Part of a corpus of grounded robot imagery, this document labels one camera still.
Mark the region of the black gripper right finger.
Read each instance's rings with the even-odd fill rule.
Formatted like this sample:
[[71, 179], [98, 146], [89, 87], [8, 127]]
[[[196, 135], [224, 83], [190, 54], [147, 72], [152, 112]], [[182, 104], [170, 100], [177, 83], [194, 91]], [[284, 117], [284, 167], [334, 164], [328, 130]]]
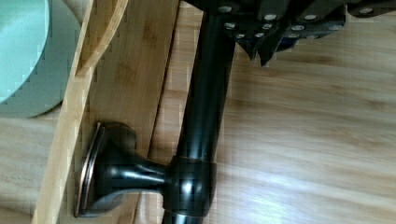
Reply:
[[266, 65], [299, 39], [316, 39], [342, 29], [347, 14], [367, 19], [395, 11], [395, 0], [259, 0], [258, 16], [269, 33], [258, 54]]

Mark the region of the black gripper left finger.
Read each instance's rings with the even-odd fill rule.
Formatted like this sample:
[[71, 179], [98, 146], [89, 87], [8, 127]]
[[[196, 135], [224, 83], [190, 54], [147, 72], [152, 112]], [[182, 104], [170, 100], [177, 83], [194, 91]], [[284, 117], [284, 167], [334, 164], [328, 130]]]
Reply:
[[186, 0], [205, 13], [218, 16], [225, 34], [254, 60], [270, 61], [290, 24], [291, 0]]

